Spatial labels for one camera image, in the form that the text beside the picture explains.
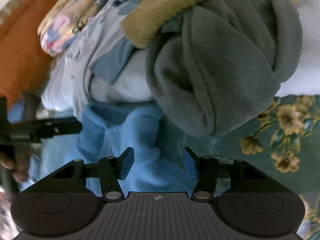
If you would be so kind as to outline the person's left hand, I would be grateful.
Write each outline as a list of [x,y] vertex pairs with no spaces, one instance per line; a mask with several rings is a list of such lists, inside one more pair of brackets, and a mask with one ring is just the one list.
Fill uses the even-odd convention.
[[32,150],[29,144],[1,145],[1,165],[11,171],[18,183],[27,181],[29,177],[31,156]]

